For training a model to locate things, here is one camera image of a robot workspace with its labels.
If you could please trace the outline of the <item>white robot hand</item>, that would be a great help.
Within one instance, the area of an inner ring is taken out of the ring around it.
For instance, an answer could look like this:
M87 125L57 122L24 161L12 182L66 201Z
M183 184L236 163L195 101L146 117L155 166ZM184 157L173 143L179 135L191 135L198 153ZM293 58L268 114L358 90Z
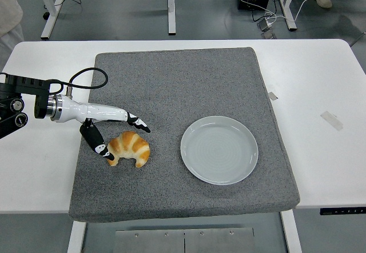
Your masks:
M126 122L137 129L150 132L146 123L139 117L118 107L94 103L78 103L61 94L53 96L52 101L54 109L50 116L51 120L57 123L65 123L75 119L82 123L79 131L90 148L95 153L108 159L114 159L114 155L108 150L101 133L95 125L96 122Z

